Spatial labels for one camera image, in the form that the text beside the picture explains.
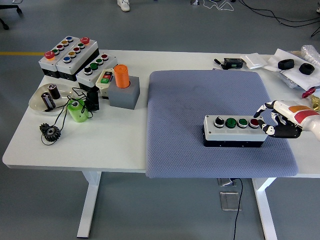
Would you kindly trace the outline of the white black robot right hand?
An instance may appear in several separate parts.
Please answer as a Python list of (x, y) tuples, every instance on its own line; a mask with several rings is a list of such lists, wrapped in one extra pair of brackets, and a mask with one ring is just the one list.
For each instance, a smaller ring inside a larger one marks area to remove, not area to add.
[(267, 109), (272, 110), (271, 117), (277, 125), (268, 125), (263, 120), (258, 124), (270, 137), (296, 139), (302, 131), (307, 131), (320, 138), (320, 114), (308, 106), (295, 101), (274, 100), (261, 105), (253, 117), (257, 118)]

